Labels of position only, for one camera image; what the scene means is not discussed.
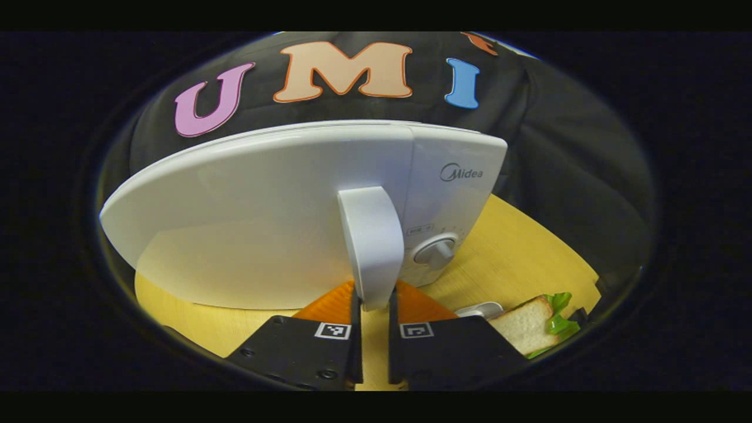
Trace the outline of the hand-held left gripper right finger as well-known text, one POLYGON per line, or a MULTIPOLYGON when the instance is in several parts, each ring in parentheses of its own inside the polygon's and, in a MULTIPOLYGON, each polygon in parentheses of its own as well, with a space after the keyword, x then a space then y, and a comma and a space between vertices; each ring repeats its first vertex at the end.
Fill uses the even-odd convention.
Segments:
POLYGON ((388 380, 409 391, 478 390, 517 380, 529 361, 479 316, 459 317, 398 281, 390 297, 388 380))

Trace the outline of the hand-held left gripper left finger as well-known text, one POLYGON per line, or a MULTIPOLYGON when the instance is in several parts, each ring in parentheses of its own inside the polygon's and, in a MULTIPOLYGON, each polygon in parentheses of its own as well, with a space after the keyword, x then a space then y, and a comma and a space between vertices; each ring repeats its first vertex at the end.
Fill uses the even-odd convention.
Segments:
POLYGON ((274 315, 226 358, 269 382, 352 391, 363 381, 360 299, 349 281, 292 316, 274 315))

